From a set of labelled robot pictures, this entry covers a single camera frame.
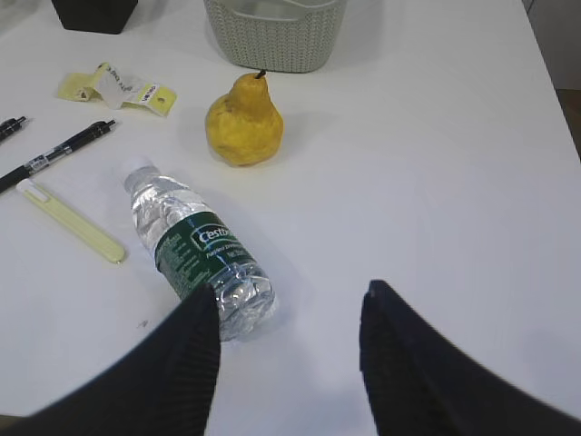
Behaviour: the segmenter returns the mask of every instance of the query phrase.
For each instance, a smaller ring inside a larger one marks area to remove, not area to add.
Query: water bottle
[[[133,223],[157,269],[180,299],[208,282],[216,291],[220,335],[229,341],[270,315],[271,281],[201,196],[145,158],[122,169]]]

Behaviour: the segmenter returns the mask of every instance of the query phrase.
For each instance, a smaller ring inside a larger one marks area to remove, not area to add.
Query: woven basket
[[[307,73],[329,59],[347,0],[204,3],[218,44],[232,63],[257,70]]]

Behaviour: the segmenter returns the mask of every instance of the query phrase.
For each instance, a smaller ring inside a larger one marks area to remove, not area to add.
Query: black container
[[[137,0],[53,0],[54,9],[68,30],[120,34]]]

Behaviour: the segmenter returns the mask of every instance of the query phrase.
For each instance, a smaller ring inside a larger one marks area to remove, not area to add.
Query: pear
[[[281,147],[284,122],[274,107],[266,71],[245,74],[206,116],[210,146],[232,165],[253,165]]]

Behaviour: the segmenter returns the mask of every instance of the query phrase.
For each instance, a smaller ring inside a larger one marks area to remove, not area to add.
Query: pen
[[[22,123],[24,121],[26,121],[26,118],[21,116],[17,120],[10,118],[9,120],[6,120],[0,124],[0,141],[3,141],[8,136],[15,134],[20,129],[22,129]]]
[[[91,124],[88,128],[72,138],[67,139],[62,144],[57,145],[51,151],[41,154],[40,156],[35,157],[32,161],[28,161],[24,165],[19,166],[12,172],[0,178],[0,193],[15,186],[17,183],[22,182],[31,175],[42,171],[44,168],[54,164],[62,157],[65,157],[72,152],[76,152],[79,148],[82,148],[104,134],[111,132],[111,126],[113,124],[115,124],[115,120],[111,120],[109,123],[98,121],[97,123]]]

